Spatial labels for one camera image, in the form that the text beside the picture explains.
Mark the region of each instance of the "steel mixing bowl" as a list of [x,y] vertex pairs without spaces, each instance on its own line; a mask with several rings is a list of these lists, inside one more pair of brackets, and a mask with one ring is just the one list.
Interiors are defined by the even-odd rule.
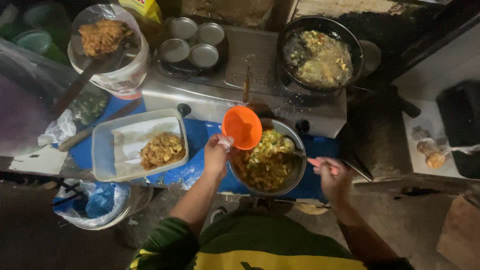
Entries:
[[[303,152],[303,154],[306,155],[305,146],[303,145],[303,142],[301,141],[300,137],[292,128],[274,119],[261,118],[260,122],[262,123],[263,130],[267,130],[267,129],[277,130],[284,136],[290,138],[295,143],[295,149],[300,149]],[[235,175],[235,177],[248,188],[250,193],[252,193],[253,195],[258,195],[263,197],[276,197],[276,196],[284,195],[285,193],[292,190],[294,187],[298,185],[301,178],[303,177],[303,173],[305,172],[305,167],[307,166],[307,160],[299,156],[294,156],[293,158],[294,158],[294,172],[291,174],[291,176],[288,179],[286,179],[283,182],[283,184],[278,189],[275,189],[272,191],[256,190],[248,186],[240,178],[235,166],[233,166],[231,162],[229,162],[229,165],[230,165],[230,169],[233,172],[233,175]]]

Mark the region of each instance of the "black frying pan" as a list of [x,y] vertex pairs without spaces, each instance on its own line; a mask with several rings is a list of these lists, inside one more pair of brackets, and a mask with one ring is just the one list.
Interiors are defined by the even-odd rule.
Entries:
[[[292,68],[292,66],[287,63],[283,54],[283,47],[296,32],[311,30],[316,30],[323,34],[327,34],[332,38],[341,40],[347,45],[352,59],[353,73],[351,78],[345,84],[330,88],[313,87],[299,81],[292,75],[296,72],[296,68]],[[281,64],[280,72],[284,75],[282,76],[282,78],[284,78],[282,80],[289,80],[284,81],[283,83],[286,86],[290,83],[296,83],[304,89],[310,91],[333,93],[336,90],[344,88],[357,81],[363,69],[363,50],[358,39],[345,26],[337,23],[336,21],[320,16],[304,16],[287,24],[278,36],[276,51],[278,62]]]

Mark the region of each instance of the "orange plastic bowl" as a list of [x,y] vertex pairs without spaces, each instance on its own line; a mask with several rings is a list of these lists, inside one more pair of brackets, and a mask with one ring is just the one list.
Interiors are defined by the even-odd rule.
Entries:
[[234,147],[249,150],[262,139],[262,123],[251,109],[235,106],[223,117],[222,134],[233,137]]

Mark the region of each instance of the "frying food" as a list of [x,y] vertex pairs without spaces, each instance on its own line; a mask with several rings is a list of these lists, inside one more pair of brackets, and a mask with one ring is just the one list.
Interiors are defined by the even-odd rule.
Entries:
[[232,162],[248,186],[272,191],[279,188],[293,172],[291,153],[294,148],[291,140],[270,129],[263,132],[255,148],[241,151]]
[[85,55],[90,56],[116,51],[120,41],[133,33],[126,23],[108,19],[93,25],[82,25],[78,32],[82,35]]
[[294,76],[303,83],[313,87],[336,87],[352,75],[350,53],[340,40],[312,30],[294,36],[286,46],[288,62],[298,67]]
[[185,147],[182,139],[175,134],[164,132],[152,138],[141,150],[140,163],[145,171],[165,166],[181,160],[185,156]]

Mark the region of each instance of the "gas stove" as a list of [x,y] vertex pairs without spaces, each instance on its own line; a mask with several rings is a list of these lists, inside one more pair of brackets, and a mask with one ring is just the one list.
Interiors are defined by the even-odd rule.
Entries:
[[[347,119],[345,91],[332,98],[312,94],[296,84],[285,86],[278,76],[278,33],[222,26],[229,44],[228,60],[202,77],[181,77],[151,65],[142,86],[148,111],[182,108],[186,118],[221,123],[225,112],[249,106],[259,117],[275,118],[299,132],[336,137]],[[243,100],[243,81],[249,67],[250,100]]]

